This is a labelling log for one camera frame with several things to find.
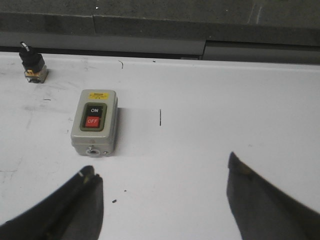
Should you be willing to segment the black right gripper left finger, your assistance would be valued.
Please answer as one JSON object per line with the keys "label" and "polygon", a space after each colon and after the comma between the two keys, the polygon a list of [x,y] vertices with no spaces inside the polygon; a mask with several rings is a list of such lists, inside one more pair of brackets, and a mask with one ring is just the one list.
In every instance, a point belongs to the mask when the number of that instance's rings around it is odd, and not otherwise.
{"label": "black right gripper left finger", "polygon": [[2,240],[97,240],[103,179],[87,165],[44,200],[0,226]]}

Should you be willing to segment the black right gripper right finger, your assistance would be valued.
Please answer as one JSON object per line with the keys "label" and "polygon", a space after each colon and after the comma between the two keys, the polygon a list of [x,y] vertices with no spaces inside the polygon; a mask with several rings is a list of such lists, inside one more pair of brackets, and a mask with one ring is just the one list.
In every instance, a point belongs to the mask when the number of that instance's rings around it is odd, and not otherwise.
{"label": "black right gripper right finger", "polygon": [[226,195],[243,240],[318,240],[320,214],[290,197],[234,152],[228,160]]}

